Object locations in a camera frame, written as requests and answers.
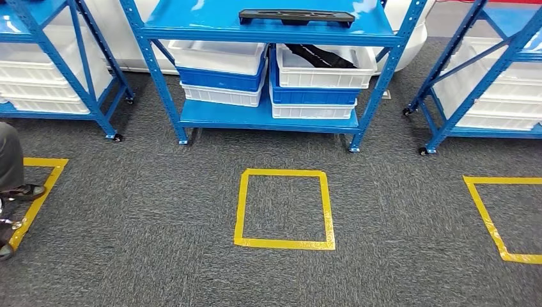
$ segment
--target gray trousers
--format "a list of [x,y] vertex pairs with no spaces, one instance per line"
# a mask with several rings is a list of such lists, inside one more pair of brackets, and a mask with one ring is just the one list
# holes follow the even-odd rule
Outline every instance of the gray trousers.
[[0,191],[24,184],[22,148],[19,135],[12,126],[0,122]]

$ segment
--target blue plastic bin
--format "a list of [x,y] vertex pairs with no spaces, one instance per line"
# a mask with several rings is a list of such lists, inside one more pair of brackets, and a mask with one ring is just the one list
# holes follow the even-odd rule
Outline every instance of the blue plastic bin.
[[269,82],[275,104],[354,104],[358,88],[282,88],[275,47],[269,51]]
[[216,72],[187,67],[176,67],[181,82],[186,85],[206,86],[209,88],[227,88],[238,91],[258,91],[259,82],[265,66],[265,56],[262,52],[256,75],[233,74],[229,72]]

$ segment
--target gray carpet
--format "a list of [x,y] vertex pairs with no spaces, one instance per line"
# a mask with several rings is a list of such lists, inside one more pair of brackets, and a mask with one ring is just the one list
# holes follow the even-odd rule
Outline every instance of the gray carpet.
[[[9,120],[26,156],[70,162],[0,264],[0,306],[542,306],[542,266],[500,259],[462,179],[542,177],[542,142],[456,138],[420,157],[424,119],[400,116],[443,48],[429,40],[395,75],[358,154],[343,136],[257,130],[190,130],[178,146],[146,74],[128,74],[123,143],[90,122]],[[326,172],[336,250],[234,246],[246,168]],[[318,188],[251,178],[245,236],[322,240]],[[541,189],[515,188],[479,191],[511,251],[542,253]]]

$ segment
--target yellow tape square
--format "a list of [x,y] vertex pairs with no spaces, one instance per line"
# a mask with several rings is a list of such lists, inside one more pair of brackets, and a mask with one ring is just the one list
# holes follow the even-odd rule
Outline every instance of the yellow tape square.
[[53,169],[47,177],[47,180],[43,184],[43,186],[45,187],[45,193],[41,197],[33,201],[32,204],[30,204],[30,207],[24,214],[24,222],[22,226],[19,229],[15,230],[12,237],[10,238],[10,245],[13,247],[13,249],[17,249],[19,247],[19,244],[22,241],[24,234],[28,231],[28,228],[34,221],[34,218],[38,214],[38,211],[42,207],[45,199],[48,197],[52,187],[56,183],[56,180],[58,179],[58,177],[60,177],[60,174],[64,170],[64,166],[66,166],[66,163],[68,163],[68,159],[24,158],[23,164],[25,166],[41,166]]
[[463,176],[463,180],[467,184],[468,191],[480,212],[480,216],[488,229],[488,232],[493,238],[500,257],[505,261],[521,262],[524,264],[542,264],[542,255],[533,254],[512,254],[509,253],[504,245],[504,241],[500,237],[497,228],[495,227],[490,215],[482,202],[482,198],[476,190],[475,184],[542,184],[542,177],[468,177]]
[[[325,227],[325,241],[243,238],[243,227],[245,223],[245,206],[247,202],[247,190],[249,187],[250,175],[318,177],[320,179],[323,221]],[[288,248],[319,250],[335,249],[335,235],[333,232],[333,220],[331,218],[331,204],[329,201],[329,189],[327,186],[327,177],[325,173],[322,171],[310,171],[300,169],[247,168],[241,175],[239,201],[237,205],[237,221],[235,223],[235,232],[233,234],[233,244],[249,246],[253,248]]]

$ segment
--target shelving unit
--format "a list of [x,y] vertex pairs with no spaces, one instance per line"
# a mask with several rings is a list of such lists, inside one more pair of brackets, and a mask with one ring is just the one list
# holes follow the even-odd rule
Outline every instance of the shelving unit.
[[[496,78],[498,78],[498,76],[513,62],[542,62],[542,31],[540,31],[542,28],[542,8],[485,8],[484,6],[486,3],[487,0],[477,0],[473,3],[459,29],[455,32],[444,52],[437,60],[437,63],[431,69],[429,76],[424,81],[418,94],[407,108],[403,110],[403,114],[408,116],[421,108],[428,121],[433,136],[426,143],[425,147],[419,149],[421,155],[436,153],[437,146],[449,136],[466,138],[542,139],[542,125],[540,123],[534,126],[531,131],[480,129],[456,126],[465,113],[472,107],[475,100],[479,99]],[[489,25],[491,25],[501,36],[503,41],[463,64],[458,65],[454,69],[441,74],[453,52],[463,40],[463,37],[477,20],[487,20]],[[433,85],[505,45],[508,45],[506,51],[502,53],[500,58],[493,64],[491,69],[488,70],[487,74],[485,74],[457,110],[446,119],[440,100],[433,90]],[[440,127],[437,127],[425,104],[424,99],[427,96],[431,96],[437,105],[439,115],[442,117],[443,122]]]
[[[53,43],[43,32],[44,27],[47,26],[49,22],[66,7],[69,8],[72,16],[77,45],[79,46],[79,53],[81,55],[81,62],[89,91],[84,89],[81,82],[79,82],[75,74],[70,70],[69,66],[66,64]],[[78,12],[81,13],[87,27],[105,55],[105,58],[113,73],[111,83],[99,97],[96,97],[94,91],[94,84],[92,82],[92,76],[86,56],[81,28],[79,26]],[[70,86],[90,110],[89,114],[19,111],[16,110],[11,104],[6,103],[0,104],[0,117],[93,120],[96,121],[104,130],[106,138],[113,139],[115,141],[122,141],[123,136],[117,133],[117,131],[109,123],[109,120],[111,119],[111,116],[120,100],[126,98],[128,103],[133,102],[134,92],[128,86],[122,71],[113,58],[111,50],[107,46],[107,42],[98,29],[96,22],[90,14],[85,2],[83,0],[6,0],[5,3],[0,3],[0,16],[2,16],[2,19],[0,20],[0,42],[37,43],[43,52],[51,58],[58,70],[65,76]],[[115,95],[114,100],[109,106],[108,110],[106,112],[102,112],[100,107],[104,103],[104,100],[108,94],[114,88],[115,84],[118,84],[117,94]]]
[[[384,14],[382,4],[377,0],[359,3],[347,0],[160,0],[146,22],[141,20],[134,0],[120,2],[178,136],[179,144],[188,143],[184,130],[186,127],[290,130],[353,134],[349,149],[351,152],[358,152],[361,138],[395,71],[426,0],[412,1],[405,21],[396,35]],[[350,28],[326,22],[285,26],[280,20],[261,19],[253,20],[248,25],[240,24],[238,13],[243,9],[277,8],[344,11],[354,14],[356,19]],[[377,46],[384,47],[379,54],[380,58],[388,52],[389,56],[359,120],[355,111],[348,120],[275,119],[272,118],[267,93],[262,94],[259,107],[255,108],[187,100],[182,111],[178,112],[157,65],[151,44],[154,43],[172,63],[174,59],[158,39]]]

